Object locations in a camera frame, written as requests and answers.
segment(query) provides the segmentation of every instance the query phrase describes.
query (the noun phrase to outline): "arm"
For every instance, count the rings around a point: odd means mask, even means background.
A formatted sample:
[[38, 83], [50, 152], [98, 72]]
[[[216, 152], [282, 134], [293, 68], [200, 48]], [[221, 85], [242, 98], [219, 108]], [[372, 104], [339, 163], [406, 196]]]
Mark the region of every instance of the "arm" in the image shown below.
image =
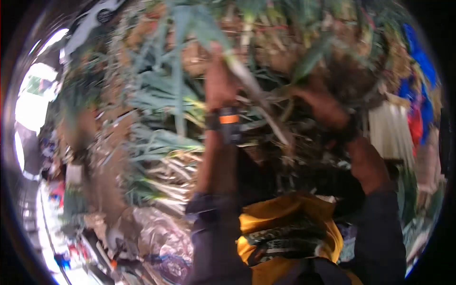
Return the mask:
[[[229, 75], [216, 48], [206, 73], [209, 112], [235, 102], [237, 90]], [[196, 193], [186, 210], [197, 218], [192, 229], [193, 265], [185, 284], [250, 284], [251, 271], [236, 245], [241, 234], [235, 198], [237, 149], [224, 145], [216, 131], [206, 130], [205, 136]]]
[[355, 258], [347, 266], [364, 284], [399, 284], [405, 278], [405, 247], [395, 187], [375, 148], [363, 137], [347, 144], [352, 174], [366, 200], [359, 219]]
[[[309, 103], [315, 118], [334, 131], [343, 130], [350, 120], [320, 78], [312, 77], [308, 87], [293, 87], [291, 92]], [[358, 136], [346, 147], [352, 174], [366, 194], [350, 269], [364, 284], [399, 283], [405, 277], [405, 248], [394, 184], [383, 159], [367, 139]]]

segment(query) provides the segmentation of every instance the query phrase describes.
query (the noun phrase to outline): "orange object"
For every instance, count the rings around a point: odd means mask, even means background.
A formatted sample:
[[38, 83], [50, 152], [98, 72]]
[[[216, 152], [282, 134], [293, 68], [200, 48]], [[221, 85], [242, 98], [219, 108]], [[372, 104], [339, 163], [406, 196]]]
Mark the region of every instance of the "orange object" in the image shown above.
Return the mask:
[[229, 116], [220, 116], [220, 123], [221, 124], [232, 124], [239, 122], [238, 115], [229, 115]]
[[117, 268], [117, 261], [111, 260], [111, 266], [113, 267], [113, 269], [116, 269]]

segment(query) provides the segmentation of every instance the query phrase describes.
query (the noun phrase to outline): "dark jacket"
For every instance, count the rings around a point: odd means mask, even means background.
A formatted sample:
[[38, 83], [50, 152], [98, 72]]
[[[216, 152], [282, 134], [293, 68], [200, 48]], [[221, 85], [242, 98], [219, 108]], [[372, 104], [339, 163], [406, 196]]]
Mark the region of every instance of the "dark jacket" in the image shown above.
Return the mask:
[[[405, 247], [394, 187], [393, 182], [384, 184], [366, 197], [356, 222], [354, 259], [340, 266], [323, 258], [302, 259], [274, 284], [305, 284], [309, 270], [319, 274], [320, 284], [351, 284], [341, 267], [351, 270], [365, 285], [402, 283]], [[196, 215], [196, 221], [192, 230], [193, 268], [185, 284], [252, 284], [252, 271], [237, 253], [241, 231], [236, 199], [196, 195], [187, 206], [187, 214]]]

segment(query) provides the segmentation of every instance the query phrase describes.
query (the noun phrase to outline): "reflective strip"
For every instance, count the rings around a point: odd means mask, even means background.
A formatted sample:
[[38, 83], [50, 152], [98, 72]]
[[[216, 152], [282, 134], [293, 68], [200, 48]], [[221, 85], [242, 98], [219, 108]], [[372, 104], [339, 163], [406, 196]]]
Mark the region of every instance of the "reflective strip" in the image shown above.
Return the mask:
[[238, 115], [229, 115], [229, 116], [220, 116], [220, 123], [221, 124], [232, 124], [239, 122]]

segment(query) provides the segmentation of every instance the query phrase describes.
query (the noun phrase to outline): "wrist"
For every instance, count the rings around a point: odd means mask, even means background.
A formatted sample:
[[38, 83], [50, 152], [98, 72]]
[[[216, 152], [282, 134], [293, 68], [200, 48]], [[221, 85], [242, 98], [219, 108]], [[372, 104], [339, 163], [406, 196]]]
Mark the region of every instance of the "wrist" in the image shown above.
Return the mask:
[[225, 108], [225, 107], [232, 107], [236, 105], [236, 100], [208, 100], [206, 101], [206, 107], [208, 112], [214, 112], [215, 110]]

